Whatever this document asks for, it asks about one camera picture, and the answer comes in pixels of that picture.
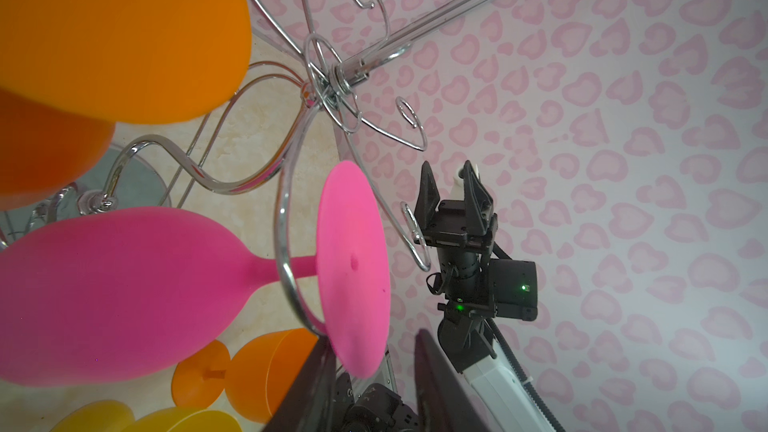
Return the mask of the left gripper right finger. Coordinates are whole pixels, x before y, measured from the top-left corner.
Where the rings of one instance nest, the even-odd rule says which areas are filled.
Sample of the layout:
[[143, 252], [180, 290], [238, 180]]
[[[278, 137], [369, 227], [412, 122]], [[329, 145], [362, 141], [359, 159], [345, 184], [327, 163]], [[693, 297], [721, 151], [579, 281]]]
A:
[[489, 430], [426, 329], [420, 329], [415, 338], [414, 378], [420, 431]]

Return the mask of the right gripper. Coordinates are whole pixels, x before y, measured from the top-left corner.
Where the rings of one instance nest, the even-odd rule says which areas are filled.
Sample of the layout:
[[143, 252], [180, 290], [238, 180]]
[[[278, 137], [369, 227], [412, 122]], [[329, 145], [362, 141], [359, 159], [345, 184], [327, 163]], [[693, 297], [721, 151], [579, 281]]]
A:
[[428, 161], [421, 166], [414, 217], [426, 244], [441, 251], [473, 253], [487, 262], [498, 229], [493, 199], [480, 181], [473, 164], [462, 168], [463, 201], [443, 200]]

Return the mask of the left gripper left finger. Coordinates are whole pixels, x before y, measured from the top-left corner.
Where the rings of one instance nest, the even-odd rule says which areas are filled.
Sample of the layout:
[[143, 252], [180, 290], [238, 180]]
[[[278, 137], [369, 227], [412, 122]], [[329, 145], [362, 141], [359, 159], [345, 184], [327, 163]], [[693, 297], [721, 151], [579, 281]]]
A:
[[318, 339], [283, 402], [263, 432], [323, 432], [332, 423], [336, 355], [328, 337]]

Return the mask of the pink wine glass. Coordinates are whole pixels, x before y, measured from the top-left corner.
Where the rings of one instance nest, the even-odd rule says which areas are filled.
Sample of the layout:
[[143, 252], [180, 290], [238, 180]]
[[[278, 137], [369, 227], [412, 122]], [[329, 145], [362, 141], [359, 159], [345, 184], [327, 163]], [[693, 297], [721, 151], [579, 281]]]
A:
[[[388, 340], [388, 253], [362, 170], [337, 164], [321, 195], [314, 255], [327, 334], [344, 367], [367, 378]], [[261, 287], [278, 280], [218, 222], [135, 207], [34, 230], [1, 254], [1, 377], [29, 387], [135, 379], [217, 338]]]

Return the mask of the yellow wine glass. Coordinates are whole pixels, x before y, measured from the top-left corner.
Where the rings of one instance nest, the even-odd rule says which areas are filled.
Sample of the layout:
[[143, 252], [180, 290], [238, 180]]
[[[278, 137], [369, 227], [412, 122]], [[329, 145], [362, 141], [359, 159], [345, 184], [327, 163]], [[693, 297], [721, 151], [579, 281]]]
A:
[[230, 414], [215, 409], [170, 407], [137, 419], [132, 409], [116, 400], [87, 404], [59, 421], [52, 431], [241, 431]]

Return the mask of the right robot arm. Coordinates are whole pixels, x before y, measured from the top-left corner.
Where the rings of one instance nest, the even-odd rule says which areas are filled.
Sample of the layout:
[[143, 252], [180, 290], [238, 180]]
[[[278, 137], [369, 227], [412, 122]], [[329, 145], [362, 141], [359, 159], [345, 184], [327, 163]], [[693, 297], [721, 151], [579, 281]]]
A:
[[471, 163], [458, 177], [461, 195], [440, 196], [429, 163], [409, 221], [417, 242], [438, 255], [426, 283], [443, 297], [437, 332], [422, 330], [415, 344], [417, 406], [381, 384], [354, 397], [347, 374], [337, 381], [331, 431], [485, 431], [487, 425], [458, 382], [463, 377], [505, 431], [560, 431], [562, 425], [536, 391], [496, 321], [532, 322], [538, 316], [536, 265], [512, 259], [496, 243], [497, 215]]

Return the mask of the orange wine glass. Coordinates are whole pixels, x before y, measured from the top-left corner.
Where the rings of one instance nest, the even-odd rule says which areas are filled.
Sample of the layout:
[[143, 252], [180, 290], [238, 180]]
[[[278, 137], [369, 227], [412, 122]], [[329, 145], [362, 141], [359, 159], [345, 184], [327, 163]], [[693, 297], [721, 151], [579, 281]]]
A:
[[318, 337], [304, 328], [261, 335], [230, 354], [219, 340], [178, 363], [171, 397], [178, 407], [207, 408], [221, 394], [240, 416], [261, 424], [276, 413]]
[[185, 122], [241, 84], [247, 0], [1, 0], [1, 206], [104, 155], [117, 123]]

